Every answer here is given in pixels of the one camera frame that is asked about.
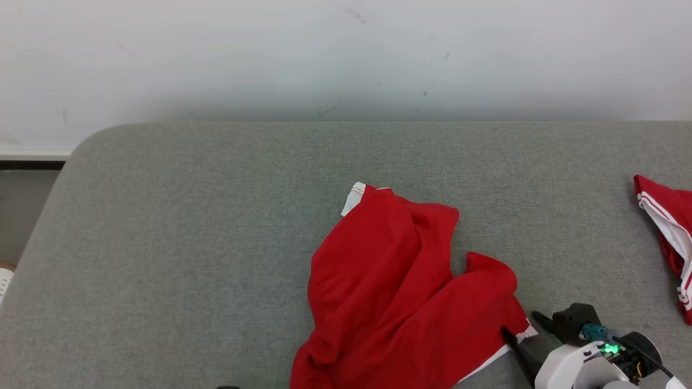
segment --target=white wall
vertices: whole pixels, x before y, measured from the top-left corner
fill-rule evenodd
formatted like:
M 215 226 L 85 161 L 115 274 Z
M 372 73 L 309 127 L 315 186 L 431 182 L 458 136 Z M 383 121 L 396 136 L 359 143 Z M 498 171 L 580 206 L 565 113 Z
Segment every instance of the white wall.
M 692 1 L 0 3 L 0 149 L 180 119 L 692 119 Z

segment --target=gray fabric cushion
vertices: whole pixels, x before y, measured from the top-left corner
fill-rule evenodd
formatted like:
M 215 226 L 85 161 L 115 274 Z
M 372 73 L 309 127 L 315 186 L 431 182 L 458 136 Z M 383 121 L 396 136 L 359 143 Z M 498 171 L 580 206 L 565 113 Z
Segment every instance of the gray fabric cushion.
M 632 187 L 638 173 L 692 189 L 690 145 L 690 123 L 651 122 L 100 132 L 66 164 L 0 307 L 1 386 L 287 387 L 312 328 L 311 255 L 355 181 L 459 208 L 456 273 L 467 251 L 502 260 L 527 311 L 590 303 L 690 386 L 679 281 Z M 528 385 L 504 356 L 459 387 Z

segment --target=red garment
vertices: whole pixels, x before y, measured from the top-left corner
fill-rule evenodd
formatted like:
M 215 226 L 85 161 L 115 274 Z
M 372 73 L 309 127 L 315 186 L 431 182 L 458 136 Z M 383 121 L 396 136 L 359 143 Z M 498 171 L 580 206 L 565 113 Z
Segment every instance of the red garment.
M 501 326 L 537 334 L 507 265 L 468 253 L 453 277 L 456 209 L 357 183 L 343 214 L 312 259 L 291 389 L 447 389 L 507 352 Z
M 661 252 L 671 269 L 680 277 L 677 288 L 678 308 L 687 325 L 692 325 L 692 192 L 673 190 L 635 176 L 635 192 L 639 206 L 653 219 L 660 230 Z

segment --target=wall baseboard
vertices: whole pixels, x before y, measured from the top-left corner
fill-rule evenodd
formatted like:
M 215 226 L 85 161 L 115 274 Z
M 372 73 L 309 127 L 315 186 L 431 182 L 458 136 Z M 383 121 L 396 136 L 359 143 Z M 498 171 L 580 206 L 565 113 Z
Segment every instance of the wall baseboard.
M 61 161 L 70 158 L 70 150 L 0 150 L 0 161 Z
M 62 170 L 65 161 L 0 161 L 0 170 Z

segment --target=floor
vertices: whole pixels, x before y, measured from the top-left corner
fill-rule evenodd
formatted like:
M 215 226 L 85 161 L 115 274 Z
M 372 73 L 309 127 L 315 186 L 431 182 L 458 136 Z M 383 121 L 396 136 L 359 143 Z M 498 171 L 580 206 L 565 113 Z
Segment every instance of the floor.
M 0 171 L 0 262 L 18 264 L 59 170 Z

